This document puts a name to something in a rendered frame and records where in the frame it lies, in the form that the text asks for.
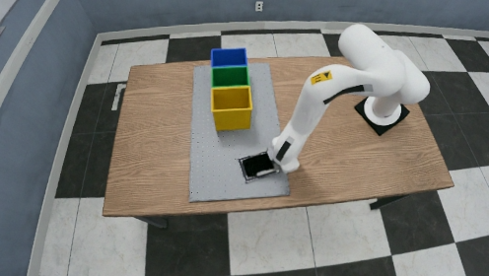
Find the yellow recycle bin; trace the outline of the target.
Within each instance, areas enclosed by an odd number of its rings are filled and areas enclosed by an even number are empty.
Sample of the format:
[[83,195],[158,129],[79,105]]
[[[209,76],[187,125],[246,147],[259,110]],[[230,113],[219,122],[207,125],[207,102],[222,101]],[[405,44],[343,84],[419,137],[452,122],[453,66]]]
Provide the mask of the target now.
[[216,131],[250,129],[251,111],[250,86],[211,89]]

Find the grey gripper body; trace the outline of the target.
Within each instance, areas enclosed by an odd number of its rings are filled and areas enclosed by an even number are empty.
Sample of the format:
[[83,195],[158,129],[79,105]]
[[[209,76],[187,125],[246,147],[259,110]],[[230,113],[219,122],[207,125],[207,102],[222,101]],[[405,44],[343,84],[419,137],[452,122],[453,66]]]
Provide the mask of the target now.
[[[274,149],[274,146],[275,146],[279,137],[276,137],[272,140],[273,149]],[[289,173],[289,172],[295,171],[298,168],[298,166],[299,166],[299,162],[298,162],[297,158],[295,159],[295,157],[294,157],[293,160],[288,165],[281,166],[281,169],[284,173]]]

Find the green bin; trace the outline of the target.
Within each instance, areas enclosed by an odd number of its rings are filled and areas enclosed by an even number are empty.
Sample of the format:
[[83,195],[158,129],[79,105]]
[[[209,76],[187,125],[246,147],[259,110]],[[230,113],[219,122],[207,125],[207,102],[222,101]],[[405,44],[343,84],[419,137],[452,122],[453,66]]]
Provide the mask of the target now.
[[211,68],[211,89],[249,86],[247,66]]

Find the blue bin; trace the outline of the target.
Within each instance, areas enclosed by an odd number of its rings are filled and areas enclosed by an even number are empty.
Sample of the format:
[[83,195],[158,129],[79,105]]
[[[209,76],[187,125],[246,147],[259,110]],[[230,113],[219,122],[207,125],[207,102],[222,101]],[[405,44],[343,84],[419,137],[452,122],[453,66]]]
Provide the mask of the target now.
[[[213,66],[213,55],[215,66]],[[246,65],[242,65],[246,64]],[[228,66],[220,66],[228,65]],[[245,48],[211,49],[211,68],[247,66]]]

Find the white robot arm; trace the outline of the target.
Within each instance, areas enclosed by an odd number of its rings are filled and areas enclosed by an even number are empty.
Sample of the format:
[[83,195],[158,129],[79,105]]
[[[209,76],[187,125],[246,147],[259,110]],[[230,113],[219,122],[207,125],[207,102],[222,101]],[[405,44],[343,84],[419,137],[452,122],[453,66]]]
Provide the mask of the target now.
[[367,117],[377,125],[390,125],[400,116],[400,104],[416,104],[429,94],[428,80],[410,59],[401,51],[392,50],[366,26],[346,29],[338,45],[355,69],[328,65],[310,75],[290,122],[274,149],[267,151],[270,160],[278,165],[289,164],[295,154],[298,158],[329,104],[339,96],[368,97]]

